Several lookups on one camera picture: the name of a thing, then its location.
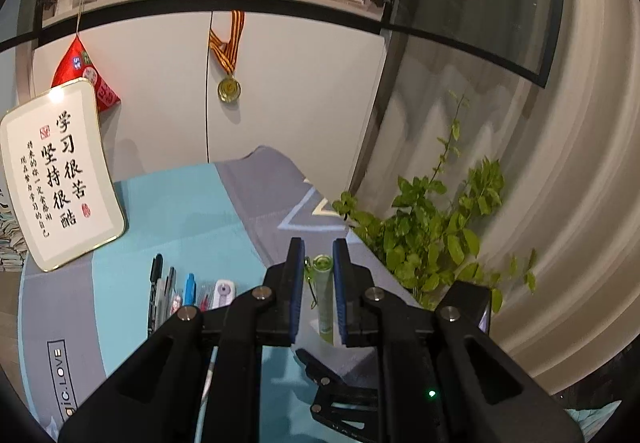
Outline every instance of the white cabinet door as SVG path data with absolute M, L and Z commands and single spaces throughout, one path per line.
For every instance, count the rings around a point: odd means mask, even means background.
M 212 29 L 229 38 L 230 12 Z M 209 160 L 267 145 L 287 155 L 328 198 L 351 181 L 385 59 L 379 35 L 288 16 L 248 13 L 239 47 L 236 105 L 218 99 L 225 72 L 209 55 Z
M 124 20 L 82 31 L 98 73 L 122 102 L 100 115 L 116 180 L 207 162 L 206 76 L 210 12 Z M 36 94 L 49 89 L 74 36 L 33 55 Z

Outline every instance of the blue pen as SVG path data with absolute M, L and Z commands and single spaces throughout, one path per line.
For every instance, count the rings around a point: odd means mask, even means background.
M 184 283 L 184 300 L 182 305 L 193 306 L 196 301 L 196 278 L 193 273 L 190 273 L 187 277 L 187 282 Z

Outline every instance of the wooden floor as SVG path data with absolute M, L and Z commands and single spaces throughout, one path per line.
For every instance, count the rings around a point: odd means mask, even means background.
M 0 365 L 24 399 L 18 361 L 18 289 L 20 273 L 0 271 Z

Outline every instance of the green cylindrical tube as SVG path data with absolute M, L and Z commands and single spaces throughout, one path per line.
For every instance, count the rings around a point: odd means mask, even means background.
M 334 260 L 328 255 L 313 259 L 314 283 L 318 299 L 318 332 L 322 339 L 334 344 Z

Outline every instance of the calligraphy sign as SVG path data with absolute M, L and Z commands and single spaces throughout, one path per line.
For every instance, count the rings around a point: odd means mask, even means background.
M 0 121 L 0 152 L 15 216 L 44 271 L 124 233 L 95 91 L 84 78 L 9 111 Z

